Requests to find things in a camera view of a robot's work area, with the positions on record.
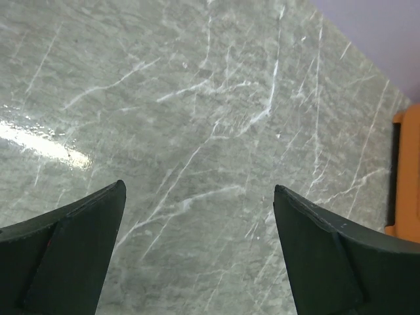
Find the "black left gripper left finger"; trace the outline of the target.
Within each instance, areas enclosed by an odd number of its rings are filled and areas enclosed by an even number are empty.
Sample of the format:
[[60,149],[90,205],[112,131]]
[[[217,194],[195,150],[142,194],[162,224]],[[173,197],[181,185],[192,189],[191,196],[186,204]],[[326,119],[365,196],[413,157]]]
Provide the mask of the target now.
[[122,180],[1,228],[2,314],[94,314],[126,201]]

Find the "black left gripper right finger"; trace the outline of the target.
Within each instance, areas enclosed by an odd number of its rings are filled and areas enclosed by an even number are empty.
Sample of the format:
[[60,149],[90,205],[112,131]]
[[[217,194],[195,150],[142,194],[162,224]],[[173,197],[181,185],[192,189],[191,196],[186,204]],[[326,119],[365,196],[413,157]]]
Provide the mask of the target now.
[[285,186],[274,214],[298,314],[418,314],[419,244],[366,228]]

